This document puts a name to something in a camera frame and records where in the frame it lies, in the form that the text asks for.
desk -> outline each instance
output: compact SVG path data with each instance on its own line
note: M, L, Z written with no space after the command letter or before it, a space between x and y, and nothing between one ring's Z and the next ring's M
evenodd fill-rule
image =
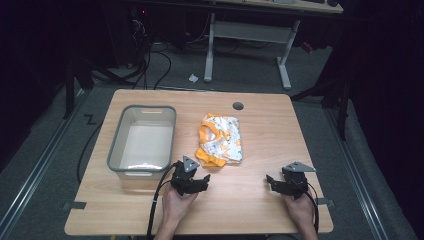
M241 102L243 110L233 109ZM157 181L125 185L107 164L107 156L122 110L131 104L171 105L177 122L172 160L183 155L196 159L200 122L206 113L234 116L240 120L243 161L223 168L199 167L195 178L211 174L209 188L199 194L176 234L293 233L281 196L270 190L266 174L282 180L281 167L294 161L313 166L292 103L287 95L118 90L75 198L84 209L72 209L65 226L69 235L145 235L153 191ZM323 197L315 173L308 181ZM162 219L159 201L153 224ZM319 206L320 232L330 232L333 223L326 205Z
M213 3L215 4L215 2L244 4L277 9L292 9L298 11L312 11L320 13L340 14L343 12L343 8L341 8L340 5L337 5L336 7L331 7L327 3L320 4L299 0L294 0L291 4L281 4L275 3L273 1L264 0L214 0ZM206 56L204 76L205 82L212 81L214 38L225 37L284 44L284 49L281 57L277 57L277 65L280 71L283 88L286 90L290 90L291 84L286 69L286 61L289 56L294 38L296 37L299 24L300 20L298 19L294 21L293 26L291 27L275 27L247 23L235 23L228 21L215 21L215 14L212 13L209 27L209 47L208 54Z

table surface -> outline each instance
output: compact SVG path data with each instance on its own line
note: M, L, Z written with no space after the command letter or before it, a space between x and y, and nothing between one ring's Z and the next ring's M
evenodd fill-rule
M335 7L331 7L325 3L314 3L302 0L294 0L290 4L276 3L272 0L213 0L219 3L234 3L234 4L243 4L251 6L261 6L261 7L272 7L272 8L282 8L282 9L291 9L291 10L300 10L300 11L311 11L311 12L320 12L320 13L343 13L343 8L338 4Z
M243 110L235 110L241 102ZM145 235L158 180L120 180L107 157L122 110L132 104L170 105L176 109L172 161L183 155L197 160L200 122L206 113L240 121L243 160L222 168L199 167L195 179L211 174L176 234L293 233L280 194L270 190L266 175L282 180L281 168L295 161L313 166L290 98L284 94L118 90L110 103L96 145L75 198L84 209L71 209L69 235ZM323 197L315 173L305 173ZM320 232L333 223L326 205L319 206ZM162 219L161 198L153 233Z

small white object on floor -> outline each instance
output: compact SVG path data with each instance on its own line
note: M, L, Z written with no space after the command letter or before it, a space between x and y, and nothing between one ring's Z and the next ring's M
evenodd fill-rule
M197 80L199 80L198 77L194 76L194 74L191 74L191 76L188 78L188 80L190 80L191 82L195 83L197 82Z

clear plastic bin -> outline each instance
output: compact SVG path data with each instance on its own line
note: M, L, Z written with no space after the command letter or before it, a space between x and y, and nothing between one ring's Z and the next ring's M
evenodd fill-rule
M107 163L121 179L157 179L171 163L176 111L130 105L121 114Z

human hand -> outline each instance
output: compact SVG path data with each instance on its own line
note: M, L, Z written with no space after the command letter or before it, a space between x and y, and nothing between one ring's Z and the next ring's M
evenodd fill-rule
M174 236L180 221L187 215L199 193L181 196L171 184L166 184L162 196L163 219L155 240L169 240Z
M289 215L302 235L304 240L318 239L314 228L314 204L306 194L294 199L293 196L281 194L287 205Z

